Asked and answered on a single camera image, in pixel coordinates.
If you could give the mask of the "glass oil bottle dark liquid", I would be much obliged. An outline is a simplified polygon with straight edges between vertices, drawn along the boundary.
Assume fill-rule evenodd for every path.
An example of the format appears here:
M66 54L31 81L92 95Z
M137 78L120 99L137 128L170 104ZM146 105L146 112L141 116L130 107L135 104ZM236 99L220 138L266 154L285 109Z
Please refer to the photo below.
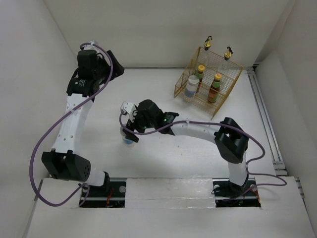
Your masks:
M199 62L206 66L209 60L209 49L211 47L212 36L208 36L204 42L203 48L200 52Z

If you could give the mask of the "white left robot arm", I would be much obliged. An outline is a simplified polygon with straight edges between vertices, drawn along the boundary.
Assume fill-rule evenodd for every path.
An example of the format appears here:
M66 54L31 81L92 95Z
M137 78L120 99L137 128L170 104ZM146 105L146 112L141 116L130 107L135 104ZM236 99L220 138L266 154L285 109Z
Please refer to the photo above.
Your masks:
M112 51L108 50L107 54L112 60L112 66L95 49L79 51L78 67L66 90L65 111L70 115L61 123L51 151L42 153L42 162L54 179L86 183L93 186L93 191L101 197L110 192L109 175L92 169L90 161L80 156L80 139L94 102L91 96L107 80L113 80L124 73L124 67Z

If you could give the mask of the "clear glass oil bottle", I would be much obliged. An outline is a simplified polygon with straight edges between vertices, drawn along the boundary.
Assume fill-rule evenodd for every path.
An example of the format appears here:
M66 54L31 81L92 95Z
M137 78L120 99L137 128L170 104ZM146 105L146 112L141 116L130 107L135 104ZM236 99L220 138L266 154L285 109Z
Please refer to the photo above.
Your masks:
M220 72L223 72L227 69L228 62L229 62L230 58L232 57L232 54L233 54L233 50L230 46L228 46L226 52L223 55L223 61L222 61L220 68L219 68Z

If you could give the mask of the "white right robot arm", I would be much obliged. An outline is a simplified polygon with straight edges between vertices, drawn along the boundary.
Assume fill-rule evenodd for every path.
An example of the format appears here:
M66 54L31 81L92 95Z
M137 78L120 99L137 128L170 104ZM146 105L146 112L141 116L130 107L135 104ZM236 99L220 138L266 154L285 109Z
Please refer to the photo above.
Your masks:
M139 141L140 135L159 132L172 136L189 136L211 142L217 146L220 156L228 163L229 179L218 188L223 197L240 196L247 189L249 178L246 168L248 137L235 120L225 118L220 123L191 121L181 118L175 112L163 112L152 100L144 100L138 105L123 102L121 116L128 116L121 129L126 140Z

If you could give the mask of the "spice jar silver lid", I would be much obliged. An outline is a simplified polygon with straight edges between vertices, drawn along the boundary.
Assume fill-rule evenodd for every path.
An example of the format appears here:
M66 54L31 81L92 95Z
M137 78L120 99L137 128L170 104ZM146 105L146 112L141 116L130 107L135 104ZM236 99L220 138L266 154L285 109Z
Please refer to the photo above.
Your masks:
M121 134L123 143L124 143L126 146L132 147L132 146L134 145L134 141L132 141L132 140L130 140L130 139L126 139L126 134L125 134L125 132L123 131L123 128L122 128L122 127L120 128L120 134Z
M199 82L200 82L199 78L195 75L191 75L188 77L186 88L185 88L186 97L193 98L195 96Z

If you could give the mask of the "brown sauce bottle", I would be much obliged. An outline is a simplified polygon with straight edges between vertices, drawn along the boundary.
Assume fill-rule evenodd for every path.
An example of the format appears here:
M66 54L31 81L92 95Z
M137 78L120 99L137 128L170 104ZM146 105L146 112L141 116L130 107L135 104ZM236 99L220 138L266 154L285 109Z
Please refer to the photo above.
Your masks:
M221 79L222 79L222 74L216 73L214 75L214 79L212 81L212 84L209 89L209 94L208 94L209 103L215 103L217 101L217 96L220 91Z
M199 84L198 84L198 88L201 86L201 84L202 84L202 80L203 80L203 77L204 77L204 71L205 71L205 66L204 65L199 65L198 67L197 67L197 70L196 70L196 72L195 72L195 75L198 77L198 79L199 79Z

